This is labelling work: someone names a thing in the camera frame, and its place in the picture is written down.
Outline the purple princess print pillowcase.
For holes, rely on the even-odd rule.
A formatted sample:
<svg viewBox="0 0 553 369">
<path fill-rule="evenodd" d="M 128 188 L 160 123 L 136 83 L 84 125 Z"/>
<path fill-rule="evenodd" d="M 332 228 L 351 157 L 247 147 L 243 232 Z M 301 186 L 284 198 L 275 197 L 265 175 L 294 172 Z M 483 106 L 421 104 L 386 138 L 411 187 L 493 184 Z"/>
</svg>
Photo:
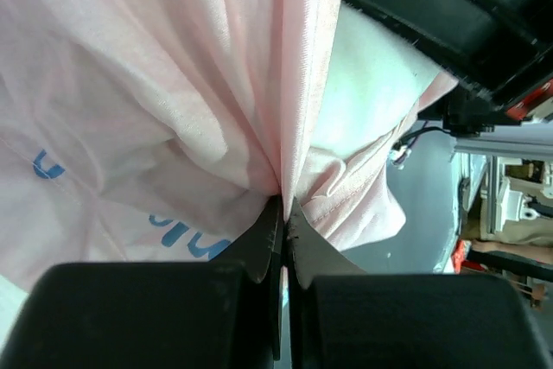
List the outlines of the purple princess print pillowcase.
<svg viewBox="0 0 553 369">
<path fill-rule="evenodd" d="M 272 195 L 344 250 L 395 236 L 391 146 L 312 146 L 341 0 L 1 0 L 1 273 L 214 257 Z"/>
</svg>

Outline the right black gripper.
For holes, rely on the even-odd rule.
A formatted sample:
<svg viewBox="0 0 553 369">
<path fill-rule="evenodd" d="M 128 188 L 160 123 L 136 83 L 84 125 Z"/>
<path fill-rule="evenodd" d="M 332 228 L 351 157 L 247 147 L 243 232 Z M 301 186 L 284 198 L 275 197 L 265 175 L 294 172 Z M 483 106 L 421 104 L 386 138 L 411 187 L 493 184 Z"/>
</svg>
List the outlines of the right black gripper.
<svg viewBox="0 0 553 369">
<path fill-rule="evenodd" d="M 552 0 L 344 0 L 409 41 L 457 86 L 422 111 L 451 131 L 516 125 L 552 78 Z"/>
</svg>

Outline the white pillow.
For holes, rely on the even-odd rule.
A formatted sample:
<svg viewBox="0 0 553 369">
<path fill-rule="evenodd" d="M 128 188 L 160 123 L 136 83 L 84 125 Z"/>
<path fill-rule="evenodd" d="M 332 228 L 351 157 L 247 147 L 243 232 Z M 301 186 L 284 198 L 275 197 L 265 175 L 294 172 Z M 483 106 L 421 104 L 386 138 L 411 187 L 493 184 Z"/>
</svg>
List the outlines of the white pillow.
<svg viewBox="0 0 553 369">
<path fill-rule="evenodd" d="M 396 127 L 440 71 L 389 29 L 342 3 L 312 146 L 348 158 Z"/>
</svg>

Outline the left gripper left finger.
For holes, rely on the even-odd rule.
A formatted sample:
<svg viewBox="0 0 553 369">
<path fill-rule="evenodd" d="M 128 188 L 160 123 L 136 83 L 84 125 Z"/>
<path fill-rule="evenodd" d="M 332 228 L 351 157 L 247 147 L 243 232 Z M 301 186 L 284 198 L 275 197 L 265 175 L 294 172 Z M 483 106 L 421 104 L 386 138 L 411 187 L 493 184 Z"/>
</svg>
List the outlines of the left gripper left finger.
<svg viewBox="0 0 553 369">
<path fill-rule="evenodd" d="M 4 368 L 271 368 L 281 354 L 283 203 L 207 262 L 49 269 Z"/>
</svg>

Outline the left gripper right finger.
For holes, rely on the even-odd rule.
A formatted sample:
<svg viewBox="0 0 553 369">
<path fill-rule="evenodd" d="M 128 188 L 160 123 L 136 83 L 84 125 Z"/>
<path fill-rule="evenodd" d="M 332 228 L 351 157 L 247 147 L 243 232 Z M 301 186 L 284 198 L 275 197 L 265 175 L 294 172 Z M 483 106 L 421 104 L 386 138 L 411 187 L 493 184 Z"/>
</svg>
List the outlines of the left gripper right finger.
<svg viewBox="0 0 553 369">
<path fill-rule="evenodd" d="M 549 368 L 518 292 L 487 274 L 371 275 L 294 204 L 287 224 L 294 368 Z"/>
</svg>

